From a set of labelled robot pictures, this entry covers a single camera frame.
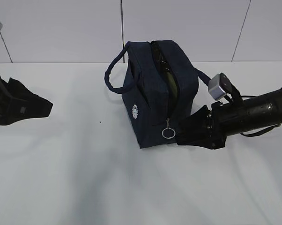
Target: white table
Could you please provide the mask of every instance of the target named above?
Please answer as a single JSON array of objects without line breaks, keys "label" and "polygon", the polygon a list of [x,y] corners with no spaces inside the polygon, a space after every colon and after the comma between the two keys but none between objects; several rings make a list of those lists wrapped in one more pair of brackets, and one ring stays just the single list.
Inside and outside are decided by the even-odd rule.
[{"label": "white table", "polygon": [[[282,62],[194,63],[242,94],[282,87]],[[0,127],[0,225],[282,225],[282,127],[226,148],[140,150],[108,64],[0,64],[54,106]],[[112,83],[120,86],[126,64]],[[213,102],[204,84],[193,111]]]}]

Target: bag handle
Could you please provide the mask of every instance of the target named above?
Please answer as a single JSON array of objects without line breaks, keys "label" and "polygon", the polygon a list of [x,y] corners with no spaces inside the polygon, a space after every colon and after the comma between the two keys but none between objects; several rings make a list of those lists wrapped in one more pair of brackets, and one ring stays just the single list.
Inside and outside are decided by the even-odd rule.
[{"label": "bag handle", "polygon": [[115,66],[115,64],[121,60],[121,58],[124,56],[124,54],[127,52],[128,48],[129,48],[129,42],[126,43],[126,45],[124,46],[124,48],[122,49],[122,51],[119,53],[119,55],[111,62],[111,64],[109,65],[107,71],[104,74],[104,81],[105,84],[107,85],[107,87],[109,88],[110,91],[117,93],[117,94],[124,94],[126,92],[129,92],[138,82],[139,80],[139,73],[134,76],[134,81],[132,81],[131,83],[129,83],[126,86],[120,87],[120,88],[114,88],[111,83],[110,83],[110,74],[111,71],[113,69],[113,67]]}]

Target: white wall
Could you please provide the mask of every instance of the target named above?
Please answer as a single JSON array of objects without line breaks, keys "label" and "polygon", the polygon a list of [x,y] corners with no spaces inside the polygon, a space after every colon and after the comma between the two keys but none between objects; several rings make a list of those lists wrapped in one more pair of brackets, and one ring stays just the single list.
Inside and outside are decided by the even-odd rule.
[{"label": "white wall", "polygon": [[[122,47],[120,0],[0,0],[0,20],[13,62],[110,62]],[[282,0],[123,0],[123,22],[125,42],[173,39],[193,62],[236,45],[233,60],[282,60]]]}]

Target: metal ring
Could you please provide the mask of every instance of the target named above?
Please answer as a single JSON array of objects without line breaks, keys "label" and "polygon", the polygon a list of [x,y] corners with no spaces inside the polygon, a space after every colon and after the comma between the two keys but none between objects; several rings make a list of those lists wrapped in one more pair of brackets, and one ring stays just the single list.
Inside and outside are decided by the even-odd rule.
[{"label": "metal ring", "polygon": [[[172,131],[173,131],[173,136],[171,136],[171,137],[166,137],[166,136],[164,135],[165,130],[172,130]],[[175,137],[175,135],[176,135],[175,130],[174,130],[174,129],[172,129],[172,128],[167,127],[167,128],[165,128],[164,130],[162,130],[162,136],[163,136],[163,138],[165,138],[165,139],[171,139],[171,138],[174,138],[174,137]]]}]

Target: navy blue bag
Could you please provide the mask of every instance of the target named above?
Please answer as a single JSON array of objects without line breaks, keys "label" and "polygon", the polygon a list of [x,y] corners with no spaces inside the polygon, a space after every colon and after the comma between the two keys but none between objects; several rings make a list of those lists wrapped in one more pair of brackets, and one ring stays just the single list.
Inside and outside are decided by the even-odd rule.
[{"label": "navy blue bag", "polygon": [[[110,73],[128,53],[123,87],[114,88]],[[209,78],[194,68],[174,41],[128,42],[105,72],[105,83],[122,94],[140,148],[175,143],[178,122],[190,116],[198,91],[198,76]]]}]

